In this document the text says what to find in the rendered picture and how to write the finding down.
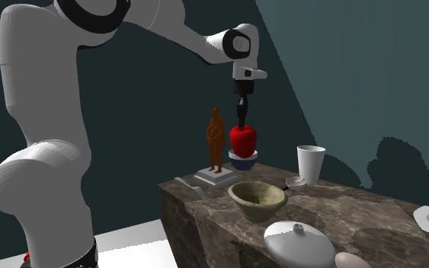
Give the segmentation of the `blue and white bowl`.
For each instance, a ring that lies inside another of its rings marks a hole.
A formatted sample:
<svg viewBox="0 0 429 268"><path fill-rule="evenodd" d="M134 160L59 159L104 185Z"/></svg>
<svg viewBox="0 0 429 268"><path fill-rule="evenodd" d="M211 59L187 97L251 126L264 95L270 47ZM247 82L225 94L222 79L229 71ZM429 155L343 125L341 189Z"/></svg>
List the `blue and white bowl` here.
<svg viewBox="0 0 429 268"><path fill-rule="evenodd" d="M231 165L239 171L249 171L253 168L258 159L258 152L254 151L254 153L247 157L242 158L239 157L232 149L229 150L229 161Z"/></svg>

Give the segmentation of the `silver fork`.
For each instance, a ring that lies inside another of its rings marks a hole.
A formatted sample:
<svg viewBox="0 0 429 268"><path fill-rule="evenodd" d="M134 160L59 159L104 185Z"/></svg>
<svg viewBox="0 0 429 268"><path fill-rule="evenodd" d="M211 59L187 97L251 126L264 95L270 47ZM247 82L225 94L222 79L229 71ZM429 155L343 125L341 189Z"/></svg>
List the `silver fork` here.
<svg viewBox="0 0 429 268"><path fill-rule="evenodd" d="M194 190L200 196L201 199L203 199L203 200L207 199L206 194L203 192L203 190L200 187L191 186L190 184L188 184L185 180L183 180L180 177L176 177L175 180L182 183L183 185L191 188L192 190Z"/></svg>

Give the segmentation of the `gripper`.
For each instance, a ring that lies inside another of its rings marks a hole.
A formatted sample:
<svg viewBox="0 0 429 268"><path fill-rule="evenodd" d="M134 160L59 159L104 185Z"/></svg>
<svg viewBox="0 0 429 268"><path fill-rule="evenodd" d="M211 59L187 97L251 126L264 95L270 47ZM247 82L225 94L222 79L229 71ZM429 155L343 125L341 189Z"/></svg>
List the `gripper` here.
<svg viewBox="0 0 429 268"><path fill-rule="evenodd" d="M237 103L238 127L245 126L245 118L248 112L248 98L246 95L253 94L255 88L254 80L234 80L233 92L240 97Z"/></svg>

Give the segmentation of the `white cup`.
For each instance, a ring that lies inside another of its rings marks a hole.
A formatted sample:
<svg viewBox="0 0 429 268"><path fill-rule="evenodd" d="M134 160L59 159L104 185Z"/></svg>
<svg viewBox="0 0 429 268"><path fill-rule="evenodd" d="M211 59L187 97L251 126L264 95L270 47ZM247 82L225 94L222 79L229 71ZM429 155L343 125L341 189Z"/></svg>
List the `white cup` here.
<svg viewBox="0 0 429 268"><path fill-rule="evenodd" d="M315 145L297 147L299 175L306 180L307 184L317 184L325 152L325 148Z"/></svg>

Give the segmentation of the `white lid with knob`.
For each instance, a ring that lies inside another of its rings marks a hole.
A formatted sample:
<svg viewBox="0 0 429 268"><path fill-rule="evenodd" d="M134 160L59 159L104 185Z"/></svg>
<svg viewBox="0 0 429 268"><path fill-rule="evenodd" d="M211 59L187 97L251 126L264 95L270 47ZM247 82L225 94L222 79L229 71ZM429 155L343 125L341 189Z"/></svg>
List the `white lid with knob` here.
<svg viewBox="0 0 429 268"><path fill-rule="evenodd" d="M318 229L302 222L280 221L264 232L269 252L286 268L330 268L335 248Z"/></svg>

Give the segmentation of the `olive stone bowl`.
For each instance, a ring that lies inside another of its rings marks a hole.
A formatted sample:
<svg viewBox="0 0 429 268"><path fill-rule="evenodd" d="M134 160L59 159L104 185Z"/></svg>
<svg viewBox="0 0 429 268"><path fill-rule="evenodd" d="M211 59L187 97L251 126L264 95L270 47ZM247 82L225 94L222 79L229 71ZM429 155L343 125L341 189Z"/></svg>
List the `olive stone bowl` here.
<svg viewBox="0 0 429 268"><path fill-rule="evenodd" d="M287 204L283 190L262 181L235 183L228 194L250 222L265 222Z"/></svg>

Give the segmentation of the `beige egg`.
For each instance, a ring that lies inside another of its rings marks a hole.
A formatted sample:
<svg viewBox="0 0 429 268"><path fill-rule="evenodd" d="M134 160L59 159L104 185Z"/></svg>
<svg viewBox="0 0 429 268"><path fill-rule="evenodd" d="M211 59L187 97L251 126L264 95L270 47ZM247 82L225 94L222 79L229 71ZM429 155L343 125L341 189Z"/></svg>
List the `beige egg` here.
<svg viewBox="0 0 429 268"><path fill-rule="evenodd" d="M340 252L335 256L337 268L372 268L365 260L348 252Z"/></svg>

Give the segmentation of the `brown human figure on base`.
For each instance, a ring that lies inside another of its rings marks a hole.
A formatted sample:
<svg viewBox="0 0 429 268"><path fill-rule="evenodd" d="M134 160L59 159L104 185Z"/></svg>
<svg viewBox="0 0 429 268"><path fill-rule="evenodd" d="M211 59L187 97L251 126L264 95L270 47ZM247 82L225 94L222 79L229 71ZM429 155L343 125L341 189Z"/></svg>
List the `brown human figure on base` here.
<svg viewBox="0 0 429 268"><path fill-rule="evenodd" d="M225 127L219 109L212 109L212 117L206 130L210 166L199 170L194 177L212 188L220 188L237 181L233 171L223 167L223 149L226 143Z"/></svg>

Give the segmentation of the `red apple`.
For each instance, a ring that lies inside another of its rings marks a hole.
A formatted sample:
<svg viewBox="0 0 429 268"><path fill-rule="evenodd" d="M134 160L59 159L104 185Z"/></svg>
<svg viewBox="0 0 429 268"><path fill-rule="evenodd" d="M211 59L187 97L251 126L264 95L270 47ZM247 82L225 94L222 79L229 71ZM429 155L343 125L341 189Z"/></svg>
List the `red apple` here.
<svg viewBox="0 0 429 268"><path fill-rule="evenodd" d="M235 126L230 130L229 141L234 153L240 158L248 158L255 152L257 133L248 125Z"/></svg>

